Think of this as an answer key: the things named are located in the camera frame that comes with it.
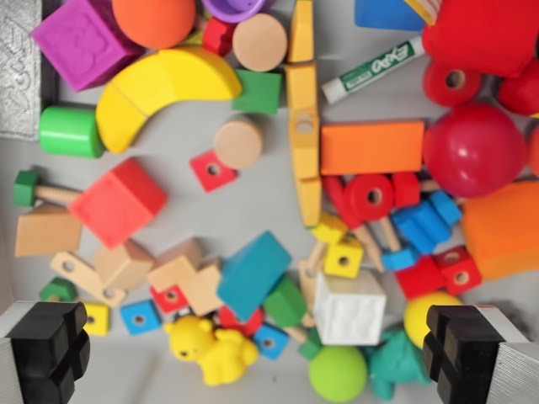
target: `purple block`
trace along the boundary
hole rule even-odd
[[[110,0],[69,0],[30,35],[77,92],[107,83],[145,51],[121,32]]]

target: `yellow crescent block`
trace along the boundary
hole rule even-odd
[[[199,46],[160,50],[118,73],[96,108],[101,141],[124,152],[160,109],[186,100],[236,98],[242,85],[227,61]]]

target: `red ball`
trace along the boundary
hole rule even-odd
[[[470,103],[454,108],[427,130],[423,156],[445,191],[474,198],[516,178],[526,164],[526,143],[501,111]]]

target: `marker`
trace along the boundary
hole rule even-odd
[[[386,76],[409,61],[424,55],[423,43],[420,36],[407,40],[400,45],[379,55],[377,58],[364,63],[345,74],[334,78],[322,85],[322,90],[328,102],[335,104],[350,93],[353,93],[376,80]]]

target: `yellow toy bear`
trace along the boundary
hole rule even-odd
[[[205,318],[185,316],[165,325],[170,349],[179,360],[197,362],[207,385],[232,383],[259,356],[254,343],[237,330],[217,329]]]

